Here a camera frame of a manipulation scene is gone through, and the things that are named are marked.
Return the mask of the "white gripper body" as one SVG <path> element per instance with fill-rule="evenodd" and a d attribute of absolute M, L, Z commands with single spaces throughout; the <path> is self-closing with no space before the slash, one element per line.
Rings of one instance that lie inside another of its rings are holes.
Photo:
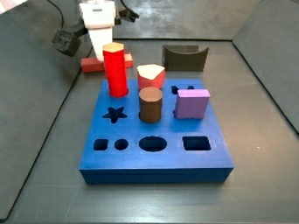
<path fill-rule="evenodd" d="M 115 18 L 114 1 L 81 0 L 78 9 L 97 60 L 102 61 L 102 46 L 111 42 L 111 28 Z"/>

